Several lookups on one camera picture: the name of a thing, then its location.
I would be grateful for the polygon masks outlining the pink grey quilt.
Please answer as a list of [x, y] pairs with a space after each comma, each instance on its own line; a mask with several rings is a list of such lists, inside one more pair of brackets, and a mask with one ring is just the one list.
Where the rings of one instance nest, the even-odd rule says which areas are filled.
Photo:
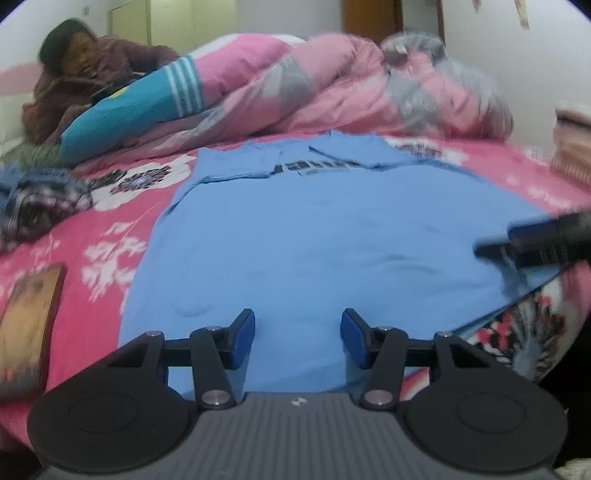
[[505, 141], [514, 119], [482, 72], [451, 58], [437, 36], [410, 31], [382, 44], [327, 34], [192, 117], [160, 123], [113, 149], [166, 152], [253, 134], [393, 133]]

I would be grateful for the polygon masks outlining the pile of jeans and plaid clothes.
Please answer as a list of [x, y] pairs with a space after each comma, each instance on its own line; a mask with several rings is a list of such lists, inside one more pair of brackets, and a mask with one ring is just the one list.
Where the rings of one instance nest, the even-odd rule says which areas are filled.
[[93, 206], [91, 187], [68, 170], [1, 167], [1, 253], [32, 243]]

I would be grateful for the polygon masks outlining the stack of folded pink clothes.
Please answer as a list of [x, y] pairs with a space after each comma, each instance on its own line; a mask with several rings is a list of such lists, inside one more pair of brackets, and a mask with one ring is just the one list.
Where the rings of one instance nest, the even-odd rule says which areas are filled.
[[562, 102], [555, 109], [553, 130], [555, 153], [551, 168], [560, 174], [590, 186], [591, 118], [590, 106]]

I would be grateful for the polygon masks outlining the green patterned pillow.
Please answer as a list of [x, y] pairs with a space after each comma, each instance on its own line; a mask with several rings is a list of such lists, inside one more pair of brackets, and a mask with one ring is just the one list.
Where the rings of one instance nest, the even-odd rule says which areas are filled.
[[59, 146], [22, 143], [1, 155], [1, 166], [21, 170], [61, 168]]

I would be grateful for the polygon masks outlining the wooden door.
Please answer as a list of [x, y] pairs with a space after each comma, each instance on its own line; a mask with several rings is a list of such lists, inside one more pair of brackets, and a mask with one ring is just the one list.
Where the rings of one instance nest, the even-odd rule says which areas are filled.
[[342, 0], [342, 30], [380, 42], [404, 29], [399, 0]]

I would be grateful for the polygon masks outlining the pink floral bed blanket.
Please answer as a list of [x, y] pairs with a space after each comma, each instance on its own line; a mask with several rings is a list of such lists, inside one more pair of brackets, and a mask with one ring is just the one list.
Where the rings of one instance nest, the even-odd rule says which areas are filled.
[[[549, 213], [590, 204], [587, 186], [555, 171], [523, 149], [484, 141], [392, 137], [394, 149], [480, 175]], [[1, 259], [1, 296], [8, 299], [24, 276], [63, 266], [65, 276], [46, 355], [46, 385], [54, 388], [112, 352], [135, 272], [153, 226], [190, 177], [197, 153], [187, 152], [125, 166], [139, 186], [99, 190], [91, 210], [58, 224], [38, 241]], [[565, 272], [544, 290], [544, 314], [505, 315], [467, 329], [470, 342], [501, 362], [541, 379], [564, 357], [590, 311], [590, 270]]]

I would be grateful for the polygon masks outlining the white pink bed headboard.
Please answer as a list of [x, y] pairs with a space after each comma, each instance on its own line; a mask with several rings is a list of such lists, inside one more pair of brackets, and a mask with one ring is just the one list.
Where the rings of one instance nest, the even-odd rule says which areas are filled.
[[33, 101], [33, 89], [41, 71], [37, 63], [18, 64], [1, 70], [1, 154], [21, 144], [26, 137], [22, 122], [22, 108]]

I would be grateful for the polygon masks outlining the smartphone with lit screen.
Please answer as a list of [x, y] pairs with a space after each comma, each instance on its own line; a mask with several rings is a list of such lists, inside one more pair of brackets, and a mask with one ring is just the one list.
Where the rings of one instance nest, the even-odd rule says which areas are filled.
[[52, 329], [66, 267], [52, 265], [14, 284], [1, 316], [1, 400], [26, 399], [46, 386]]

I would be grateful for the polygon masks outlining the wall hook rack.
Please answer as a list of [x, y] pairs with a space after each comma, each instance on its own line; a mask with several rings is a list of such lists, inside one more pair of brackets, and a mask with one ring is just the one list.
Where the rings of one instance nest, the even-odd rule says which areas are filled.
[[476, 13], [479, 13], [482, 7], [485, 7], [485, 10], [498, 17], [499, 19], [503, 18], [506, 20], [507, 18], [513, 18], [516, 22], [519, 23], [519, 26], [522, 30], [529, 30], [530, 29], [530, 19], [529, 19], [529, 12], [528, 12], [528, 5], [526, 0], [514, 0], [514, 1], [482, 1], [482, 0], [472, 0], [472, 7]]

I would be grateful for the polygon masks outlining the dark framed wall mirror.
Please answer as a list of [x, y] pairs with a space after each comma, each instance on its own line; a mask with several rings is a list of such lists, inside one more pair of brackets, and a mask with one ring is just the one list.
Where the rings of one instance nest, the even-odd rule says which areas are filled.
[[445, 41], [443, 4], [439, 0], [402, 0], [405, 31], [437, 35]]

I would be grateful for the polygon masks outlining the person in maroon jacket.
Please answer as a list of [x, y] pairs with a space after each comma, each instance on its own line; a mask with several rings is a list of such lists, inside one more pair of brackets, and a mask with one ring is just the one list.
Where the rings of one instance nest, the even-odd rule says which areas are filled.
[[119, 90], [178, 58], [168, 46], [97, 36], [81, 20], [62, 21], [39, 49], [42, 72], [33, 101], [22, 108], [27, 140], [37, 145], [59, 143], [63, 131], [101, 93]]

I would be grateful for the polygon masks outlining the pale yellow wardrobe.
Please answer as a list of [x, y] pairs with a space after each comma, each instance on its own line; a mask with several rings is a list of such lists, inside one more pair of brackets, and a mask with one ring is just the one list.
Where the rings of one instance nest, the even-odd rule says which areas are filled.
[[238, 25], [235, 1], [136, 0], [112, 5], [110, 34], [143, 45], [165, 45], [179, 54], [235, 33]]

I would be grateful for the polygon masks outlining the teal pink striped pillow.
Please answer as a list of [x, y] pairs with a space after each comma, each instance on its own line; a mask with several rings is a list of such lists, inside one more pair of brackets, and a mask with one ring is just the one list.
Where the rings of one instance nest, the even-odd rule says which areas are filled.
[[62, 133], [59, 159], [75, 167], [160, 123], [200, 114], [252, 80], [303, 39], [288, 34], [218, 37], [77, 117]]

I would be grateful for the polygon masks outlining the light blue t-shirt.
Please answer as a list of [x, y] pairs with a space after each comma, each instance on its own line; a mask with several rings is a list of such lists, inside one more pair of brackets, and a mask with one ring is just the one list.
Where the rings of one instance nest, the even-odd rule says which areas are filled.
[[563, 326], [560, 275], [473, 248], [540, 216], [460, 164], [376, 135], [204, 149], [152, 229], [119, 339], [182, 338], [250, 309], [256, 337], [239, 388], [342, 390], [361, 378], [339, 337], [352, 308], [421, 339], [485, 329], [518, 347], [531, 379]]

